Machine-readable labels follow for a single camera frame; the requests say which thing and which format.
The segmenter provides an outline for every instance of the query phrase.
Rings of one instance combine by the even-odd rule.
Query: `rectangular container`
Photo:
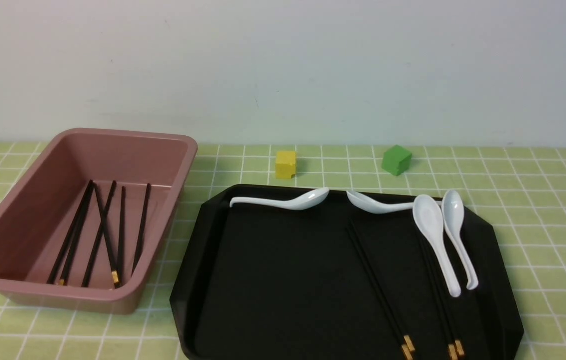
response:
[[[72,129],[57,135],[0,204],[0,293],[30,306],[134,312],[197,149],[194,139],[182,135],[102,129]],[[80,287],[100,225],[95,196],[68,285],[46,284],[89,180],[100,187],[104,202],[112,181],[118,182],[108,217],[115,251],[121,187],[127,189],[125,274],[119,289],[114,289],[105,242],[89,287]],[[152,191],[145,243],[132,275],[148,183]]]

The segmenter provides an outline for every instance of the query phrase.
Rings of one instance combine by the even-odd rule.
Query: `black tray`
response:
[[[309,189],[237,185],[204,203],[170,297],[190,360],[401,360],[383,308],[347,226],[365,237],[384,290],[409,329],[420,360],[448,359],[411,211],[374,215],[344,191],[291,211],[229,201],[294,199]],[[413,196],[368,194],[383,203]],[[523,337],[493,227],[466,209],[461,233],[480,285],[451,300],[469,360],[513,360]],[[448,254],[467,284],[456,250]]]

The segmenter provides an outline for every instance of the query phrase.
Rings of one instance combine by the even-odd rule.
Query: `chopstick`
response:
[[[101,192],[98,186],[94,186],[96,193],[96,202],[98,204],[98,212],[100,213],[100,225],[103,228],[103,238],[105,238],[105,248],[107,249],[107,257],[109,257],[109,268],[112,270],[112,280],[114,281],[114,289],[121,287],[119,280],[119,271],[117,269],[117,261],[114,258],[114,250],[112,249],[112,239],[110,237],[110,230],[108,226],[108,214],[105,213],[103,208],[103,201],[101,200]]]
[[[356,230],[356,226],[354,225],[353,221],[350,220],[347,231],[349,232],[349,239],[352,241],[352,245],[356,248],[356,253],[358,254],[361,263],[363,264],[363,268],[365,268],[365,272],[367,273],[367,278],[374,289],[374,292],[381,303],[381,307],[383,308],[383,312],[385,313],[385,317],[392,328],[392,332],[394,333],[395,337],[397,337],[399,346],[401,347],[401,351],[405,360],[413,360],[415,358],[416,349],[414,348],[414,344],[410,335],[408,334],[405,326],[402,324],[401,319],[399,319],[398,314],[392,311],[392,307],[390,305],[390,299],[388,295],[385,293],[383,287],[381,286],[381,282],[379,281],[379,274],[378,271],[375,271],[374,266],[372,264],[370,253],[366,250],[359,233]]]
[[[61,278],[59,278],[58,280],[58,284],[61,285],[62,287],[68,285],[70,271],[72,270],[72,265],[75,262],[75,256],[77,255],[77,248],[79,246],[79,241],[81,240],[81,233],[83,232],[83,228],[85,225],[85,219],[87,218],[88,210],[90,209],[93,186],[94,186],[94,182],[90,181],[87,186],[88,189],[86,190],[87,192],[89,192],[89,196],[86,198],[86,201],[84,203],[81,202],[81,215],[74,228],[72,243],[70,244],[70,250],[67,253],[67,258],[65,259],[65,266],[63,266],[63,271],[61,272]]]
[[[146,235],[146,221],[148,221],[148,204],[150,201],[151,190],[152,190],[152,185],[148,184],[147,187],[145,188],[145,201],[143,202],[143,214],[141,215],[141,226],[139,226],[138,239],[136,240],[136,252],[134,253],[132,274],[134,274],[134,270],[137,269],[137,264],[139,264],[139,259],[141,259],[141,253],[143,253],[143,243],[145,241],[145,235]]]
[[[61,250],[58,252],[58,256],[56,256],[56,261],[54,262],[54,266],[52,266],[52,271],[50,271],[49,277],[47,278],[47,284],[54,284],[54,280],[56,280],[57,275],[59,273],[59,268],[61,268],[61,262],[63,262],[63,257],[66,255],[68,251],[68,247],[70,246],[70,241],[73,238],[75,233],[75,228],[77,227],[77,222],[80,220],[82,209],[85,206],[85,202],[92,194],[92,186],[94,182],[89,180],[87,187],[85,188],[85,192],[81,198],[81,203],[76,210],[76,214],[74,215],[74,219],[70,224],[70,228],[67,230],[67,234],[65,235],[65,240],[63,240],[63,244],[61,245]]]
[[[126,189],[125,186],[121,187],[121,212],[120,218],[118,220],[118,276],[123,285],[123,274],[125,270],[125,196]]]
[[[107,219],[110,213],[110,207],[112,205],[112,199],[114,198],[114,193],[117,188],[117,182],[112,181],[112,185],[109,188],[109,194],[107,195],[107,202],[105,203],[105,218]],[[87,288],[92,280],[92,273],[94,271],[94,264],[96,263],[96,256],[101,248],[101,237],[103,237],[103,221],[101,221],[98,226],[98,231],[96,232],[96,238],[94,239],[94,245],[91,248],[91,254],[89,255],[89,260],[87,262],[87,268],[85,269],[85,275],[83,276],[83,281],[81,284],[82,288]]]
[[[433,292],[434,301],[436,302],[441,330],[443,330],[443,335],[447,342],[447,354],[450,360],[458,360],[459,358],[463,358],[466,355],[466,352],[463,348],[463,344],[461,343],[459,333],[457,332],[449,304],[447,303],[446,296],[448,296],[448,292],[447,288],[443,289],[443,284],[445,284],[443,274],[441,274],[440,271],[437,271],[438,268],[434,266],[434,262],[437,260],[432,255],[433,251],[430,248],[430,244],[425,241],[426,240],[423,238],[418,239],[418,246],[420,247],[421,254],[425,261],[427,278],[429,279],[429,285]]]

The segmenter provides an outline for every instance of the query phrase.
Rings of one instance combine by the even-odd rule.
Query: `green checkered tablecloth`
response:
[[[0,143],[0,202],[45,148]],[[23,307],[0,295],[0,360],[158,360],[180,350],[168,298],[201,203],[238,183],[386,194],[461,193],[495,228],[525,325],[518,360],[566,359],[566,148],[409,147],[411,168],[381,169],[389,146],[201,145],[175,223],[130,316]],[[274,176],[277,151],[298,176]]]

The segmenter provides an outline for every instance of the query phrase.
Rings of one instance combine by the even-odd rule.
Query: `white ceramic spoon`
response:
[[[230,208],[232,208],[235,204],[252,204],[295,211],[307,210],[324,202],[329,193],[329,187],[321,187],[320,189],[309,191],[288,201],[270,200],[269,198],[257,197],[235,197],[230,200]]]
[[[441,208],[431,196],[420,194],[414,200],[412,213],[418,230],[420,230],[423,236],[425,236],[425,239],[427,239],[427,242],[432,246],[432,249],[434,249],[438,264],[440,265],[441,271],[443,271],[449,294],[452,297],[461,296],[461,285],[459,285],[459,280],[454,272],[454,268],[448,257],[448,252],[445,249],[445,243],[443,242],[444,225]]]
[[[351,190],[347,191],[347,198],[352,205],[370,214],[389,214],[402,212],[403,210],[411,210],[414,208],[413,202],[382,203],[376,201],[370,196]]]
[[[479,278],[468,251],[466,251],[466,247],[461,240],[461,228],[466,217],[466,210],[463,207],[461,195],[454,190],[446,192],[445,196],[443,196],[443,206],[441,206],[441,209],[443,210],[443,223],[445,223],[447,237],[452,241],[458,256],[461,258],[463,267],[465,267],[467,289],[474,290],[479,286]]]

